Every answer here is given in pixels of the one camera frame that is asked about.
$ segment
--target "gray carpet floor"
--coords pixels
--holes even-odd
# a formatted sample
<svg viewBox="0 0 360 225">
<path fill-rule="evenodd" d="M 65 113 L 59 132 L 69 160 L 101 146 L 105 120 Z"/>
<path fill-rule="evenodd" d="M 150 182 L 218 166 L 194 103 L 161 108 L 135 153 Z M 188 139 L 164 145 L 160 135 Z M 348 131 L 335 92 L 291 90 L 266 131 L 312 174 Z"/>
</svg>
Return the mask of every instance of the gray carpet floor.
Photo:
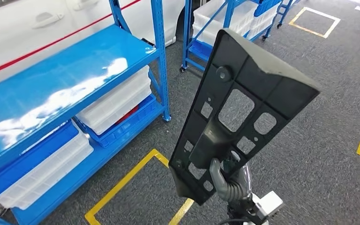
<svg viewBox="0 0 360 225">
<path fill-rule="evenodd" d="M 288 25 L 304 6 L 341 19 L 328 38 Z M 274 190 L 286 203 L 270 224 L 360 225 L 360 11 L 355 6 L 347 0 L 302 0 L 270 38 L 255 41 L 322 89 L 251 160 L 253 191 L 264 195 Z M 331 23 L 306 13 L 296 24 L 325 32 Z M 42 224 L 87 224 L 84 214 L 153 148 L 170 158 L 202 75 L 196 68 L 181 74 L 181 55 L 181 41 L 167 48 L 172 120 L 155 120 Z M 96 219 L 102 224 L 167 224 L 184 201 L 176 196 L 169 170 L 153 159 Z M 180 223 L 215 224 L 226 218 L 225 203 L 215 195 L 201 207 L 194 204 Z"/>
</svg>

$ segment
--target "car door handle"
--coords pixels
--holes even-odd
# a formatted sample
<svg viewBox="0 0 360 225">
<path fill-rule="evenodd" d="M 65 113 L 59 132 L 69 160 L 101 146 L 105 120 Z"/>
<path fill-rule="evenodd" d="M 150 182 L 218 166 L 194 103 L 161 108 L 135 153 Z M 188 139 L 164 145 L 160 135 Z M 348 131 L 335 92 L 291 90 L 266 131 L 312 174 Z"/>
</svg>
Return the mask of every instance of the car door handle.
<svg viewBox="0 0 360 225">
<path fill-rule="evenodd" d="M 98 1 L 99 0 L 86 0 L 86 1 L 78 0 L 78 2 L 74 5 L 74 10 L 79 11 L 88 7 L 95 6 L 98 3 Z"/>
<path fill-rule="evenodd" d="M 61 20 L 64 17 L 63 13 L 50 14 L 48 12 L 41 13 L 36 17 L 36 23 L 32 26 L 33 29 L 44 28 L 55 22 Z"/>
</svg>

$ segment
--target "blue plastic storage crate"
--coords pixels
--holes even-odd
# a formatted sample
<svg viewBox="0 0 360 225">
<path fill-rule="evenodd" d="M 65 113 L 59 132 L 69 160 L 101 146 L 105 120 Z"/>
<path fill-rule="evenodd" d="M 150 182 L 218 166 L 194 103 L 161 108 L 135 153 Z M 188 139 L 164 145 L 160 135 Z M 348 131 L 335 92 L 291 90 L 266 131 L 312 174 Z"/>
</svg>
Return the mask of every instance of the blue plastic storage crate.
<svg viewBox="0 0 360 225">
<path fill-rule="evenodd" d="M 274 5 L 280 3 L 282 0 L 251 0 L 254 3 L 259 4 L 255 11 L 255 17 L 260 16 L 261 14 L 265 13 Z"/>
<path fill-rule="evenodd" d="M 0 169 L 0 193 L 18 181 L 34 167 L 79 133 L 71 120 L 36 144 L 11 164 Z"/>
<path fill-rule="evenodd" d="M 90 137 L 99 143 L 103 148 L 107 148 L 109 145 L 117 141 L 123 135 L 127 135 L 127 131 L 139 121 L 141 121 L 148 113 L 156 109 L 154 102 L 156 98 L 154 95 L 149 95 L 146 97 L 138 106 L 139 109 L 122 121 L 120 124 L 114 124 L 108 128 L 101 135 L 97 135 L 92 129 L 84 125 L 81 121 L 75 120 L 79 127 Z"/>
</svg>

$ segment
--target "black plastic part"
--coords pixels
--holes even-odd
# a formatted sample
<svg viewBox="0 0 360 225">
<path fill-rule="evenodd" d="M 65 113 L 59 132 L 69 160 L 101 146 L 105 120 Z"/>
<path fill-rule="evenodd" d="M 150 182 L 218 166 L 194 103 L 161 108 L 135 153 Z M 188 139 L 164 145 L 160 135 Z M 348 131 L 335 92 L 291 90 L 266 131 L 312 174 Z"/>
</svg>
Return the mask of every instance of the black plastic part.
<svg viewBox="0 0 360 225">
<path fill-rule="evenodd" d="M 235 132 L 218 119 L 233 89 L 238 89 L 254 102 L 254 108 L 245 115 Z M 213 183 L 209 170 L 197 179 L 188 169 L 191 163 L 207 169 L 212 157 L 222 161 L 235 151 L 240 161 L 230 171 L 221 171 L 228 179 L 318 94 L 315 82 L 295 68 L 233 31 L 220 30 L 169 161 L 178 195 L 191 198 L 199 205 L 205 203 L 216 190 L 208 191 L 204 187 L 206 181 Z M 201 113 L 205 103 L 211 107 L 208 118 Z M 254 127 L 262 113 L 269 113 L 276 120 L 275 126 L 265 134 L 260 134 Z M 237 147 L 242 137 L 255 145 L 247 154 Z M 187 141 L 193 145 L 191 152 L 185 149 Z"/>
<path fill-rule="evenodd" d="M 155 45 L 154 45 L 153 43 L 149 42 L 149 41 L 148 41 L 147 39 L 145 39 L 145 38 L 142 38 L 142 41 L 145 42 L 145 43 L 147 43 L 147 44 L 149 44 L 149 45 L 151 45 L 152 47 L 155 47 Z"/>
</svg>

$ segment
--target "white plastic storage bin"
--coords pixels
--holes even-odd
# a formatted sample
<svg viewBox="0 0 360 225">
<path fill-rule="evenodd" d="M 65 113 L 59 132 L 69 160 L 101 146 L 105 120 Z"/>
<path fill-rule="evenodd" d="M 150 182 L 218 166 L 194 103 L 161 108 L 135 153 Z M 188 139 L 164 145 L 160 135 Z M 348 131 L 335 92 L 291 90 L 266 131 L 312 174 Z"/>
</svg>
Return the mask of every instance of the white plastic storage bin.
<svg viewBox="0 0 360 225">
<path fill-rule="evenodd" d="M 93 151 L 89 140 L 72 123 L 79 133 L 3 191 L 0 194 L 1 205 L 5 208 L 27 209 Z"/>
<path fill-rule="evenodd" d="M 202 28 L 213 16 L 213 14 L 220 8 L 220 6 L 225 2 L 225 0 L 211 0 L 203 6 L 199 7 L 194 11 L 194 25 L 196 27 Z M 234 9 L 234 13 L 231 17 L 230 29 L 235 32 L 238 32 L 242 27 L 250 23 L 254 18 L 254 13 L 258 7 L 257 3 L 252 1 L 245 1 Z M 204 32 L 209 32 L 216 36 L 217 32 L 223 28 L 225 13 L 227 11 L 227 6 L 225 6 L 209 23 Z"/>
<path fill-rule="evenodd" d="M 249 31 L 249 33 L 247 34 L 247 39 L 250 40 L 252 39 L 254 36 L 258 35 L 260 32 L 262 32 L 264 29 L 266 29 L 267 27 L 269 27 L 272 24 L 272 20 L 274 19 L 276 14 L 274 14 L 271 18 L 267 18 L 264 22 L 262 22 L 261 24 L 252 27 Z"/>
<path fill-rule="evenodd" d="M 76 117 L 97 135 L 102 134 L 151 94 L 149 69 L 149 66 L 143 67 Z"/>
<path fill-rule="evenodd" d="M 261 14 L 260 16 L 255 17 L 253 19 L 250 27 L 252 27 L 252 28 L 257 27 L 257 26 L 261 25 L 262 23 L 264 23 L 266 20 L 268 20 L 270 18 L 272 19 L 277 14 L 277 10 L 278 10 L 278 7 L 280 4 L 281 4 L 281 2 L 274 5 L 269 10 L 267 10 L 265 13 Z"/>
<path fill-rule="evenodd" d="M 251 24 L 251 21 L 247 24 L 245 24 L 244 26 L 240 27 L 239 30 L 235 31 L 237 32 L 239 35 L 241 36 L 244 36 L 249 30 L 250 30 L 250 24 Z M 193 37 L 195 38 L 195 36 L 199 33 L 199 31 L 201 30 L 202 28 L 201 27 L 198 27 L 197 25 L 193 24 Z M 201 42 L 205 42 L 211 46 L 214 45 L 215 43 L 215 40 L 216 40 L 216 35 L 217 33 L 215 34 L 212 34 L 210 32 L 207 32 L 207 31 L 203 31 L 197 38 L 198 41 L 201 41 Z"/>
</svg>

